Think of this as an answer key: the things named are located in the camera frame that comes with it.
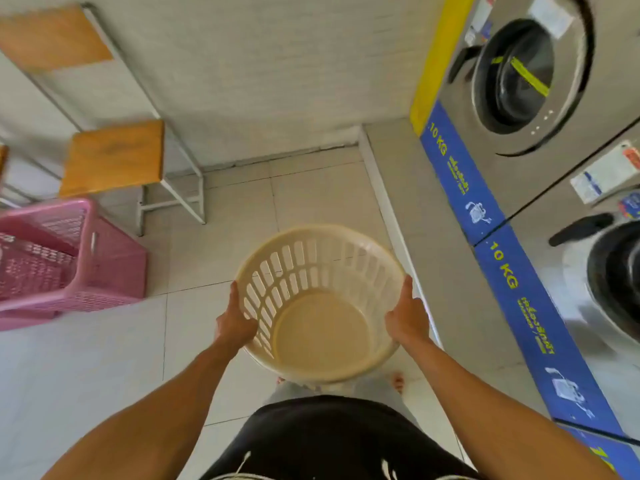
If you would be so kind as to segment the person's right forearm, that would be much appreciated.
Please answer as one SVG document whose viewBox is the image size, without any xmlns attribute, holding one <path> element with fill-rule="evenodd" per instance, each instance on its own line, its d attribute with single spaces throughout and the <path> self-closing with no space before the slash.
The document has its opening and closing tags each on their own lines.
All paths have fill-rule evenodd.
<svg viewBox="0 0 640 480">
<path fill-rule="evenodd" d="M 428 337 L 398 339 L 437 396 L 469 459 L 489 480 L 621 480 L 551 420 L 489 386 Z"/>
</svg>

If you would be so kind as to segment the person's left hand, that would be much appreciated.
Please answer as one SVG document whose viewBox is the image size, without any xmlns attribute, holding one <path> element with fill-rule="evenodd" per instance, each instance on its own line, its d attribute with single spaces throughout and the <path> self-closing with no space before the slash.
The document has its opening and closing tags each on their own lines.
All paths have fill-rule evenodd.
<svg viewBox="0 0 640 480">
<path fill-rule="evenodd" d="M 214 345 L 235 356 L 241 348 L 253 341 L 258 330 L 258 321 L 252 317 L 229 316 L 229 297 L 227 308 L 216 319 Z"/>
</svg>

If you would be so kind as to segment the person's right hand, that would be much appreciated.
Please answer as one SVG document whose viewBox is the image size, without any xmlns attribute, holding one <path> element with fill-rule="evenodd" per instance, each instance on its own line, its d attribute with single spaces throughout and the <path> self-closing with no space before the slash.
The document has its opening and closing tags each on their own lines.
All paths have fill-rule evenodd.
<svg viewBox="0 0 640 480">
<path fill-rule="evenodd" d="M 414 297 L 414 301 L 415 312 L 413 315 L 399 315 L 397 302 L 396 306 L 385 316 L 389 336 L 407 352 L 418 346 L 431 343 L 428 313 L 421 298 Z"/>
</svg>

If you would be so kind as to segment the pink rectangular plastic laundry basket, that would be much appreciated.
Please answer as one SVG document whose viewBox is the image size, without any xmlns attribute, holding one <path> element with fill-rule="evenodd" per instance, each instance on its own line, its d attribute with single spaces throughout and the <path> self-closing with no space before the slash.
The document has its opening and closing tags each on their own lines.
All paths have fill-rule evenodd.
<svg viewBox="0 0 640 480">
<path fill-rule="evenodd" d="M 0 212 L 0 311 L 96 312 L 145 298 L 147 250 L 88 198 Z"/>
</svg>

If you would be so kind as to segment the person's left forearm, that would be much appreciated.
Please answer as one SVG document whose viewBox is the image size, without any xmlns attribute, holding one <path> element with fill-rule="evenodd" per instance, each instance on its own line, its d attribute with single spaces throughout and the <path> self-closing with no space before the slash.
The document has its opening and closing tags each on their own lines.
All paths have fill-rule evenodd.
<svg viewBox="0 0 640 480">
<path fill-rule="evenodd" d="M 240 348 L 220 335 L 185 370 L 85 434 L 42 480 L 177 480 Z"/>
</svg>

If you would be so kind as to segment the white instruction sticker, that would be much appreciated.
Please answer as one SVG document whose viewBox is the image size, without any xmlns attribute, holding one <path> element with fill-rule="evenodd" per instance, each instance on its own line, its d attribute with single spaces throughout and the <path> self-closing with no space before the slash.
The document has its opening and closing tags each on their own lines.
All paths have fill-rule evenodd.
<svg viewBox="0 0 640 480">
<path fill-rule="evenodd" d="M 638 175 L 640 151 L 626 139 L 578 172 L 570 183 L 581 201 L 590 204 Z"/>
</svg>

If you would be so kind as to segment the black shirt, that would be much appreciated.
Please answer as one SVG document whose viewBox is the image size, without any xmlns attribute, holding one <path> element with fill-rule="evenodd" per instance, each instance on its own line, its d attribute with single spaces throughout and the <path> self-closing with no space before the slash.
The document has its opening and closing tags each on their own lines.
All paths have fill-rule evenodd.
<svg viewBox="0 0 640 480">
<path fill-rule="evenodd" d="M 483 480 L 390 407 L 316 395 L 261 407 L 200 480 Z"/>
</svg>

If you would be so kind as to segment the cream round plastic laundry basket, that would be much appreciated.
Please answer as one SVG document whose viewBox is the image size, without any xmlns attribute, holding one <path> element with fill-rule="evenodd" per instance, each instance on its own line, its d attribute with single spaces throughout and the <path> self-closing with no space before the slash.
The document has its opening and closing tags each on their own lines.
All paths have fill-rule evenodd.
<svg viewBox="0 0 640 480">
<path fill-rule="evenodd" d="M 388 249 L 345 226 L 278 233 L 236 273 L 241 309 L 259 325 L 245 350 L 263 368 L 303 385 L 368 374 L 399 348 L 385 316 L 404 277 Z"/>
</svg>

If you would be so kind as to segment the grey trousers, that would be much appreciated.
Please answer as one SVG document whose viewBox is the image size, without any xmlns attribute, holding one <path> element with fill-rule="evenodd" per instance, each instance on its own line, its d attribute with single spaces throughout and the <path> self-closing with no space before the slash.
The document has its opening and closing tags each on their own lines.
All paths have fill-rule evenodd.
<svg viewBox="0 0 640 480">
<path fill-rule="evenodd" d="M 401 371 L 375 372 L 337 385 L 325 386 L 301 385 L 278 378 L 274 392 L 263 405 L 266 406 L 293 399 L 315 398 L 321 395 L 336 395 L 383 404 L 420 428 L 414 414 L 405 404 L 403 395 L 398 395 L 391 384 L 391 377 L 395 372 Z"/>
</svg>

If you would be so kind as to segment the silver front-load washing machine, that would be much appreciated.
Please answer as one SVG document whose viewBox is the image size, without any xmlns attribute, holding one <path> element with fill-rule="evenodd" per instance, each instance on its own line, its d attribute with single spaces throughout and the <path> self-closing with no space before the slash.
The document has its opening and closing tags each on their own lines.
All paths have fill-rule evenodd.
<svg viewBox="0 0 640 480">
<path fill-rule="evenodd" d="M 492 0 L 440 102 L 507 218 L 640 119 L 640 0 Z"/>
<path fill-rule="evenodd" d="M 640 448 L 640 175 L 585 204 L 570 179 L 623 140 L 640 151 L 640 119 L 510 221 L 586 371 L 546 365 L 558 413 Z"/>
</svg>

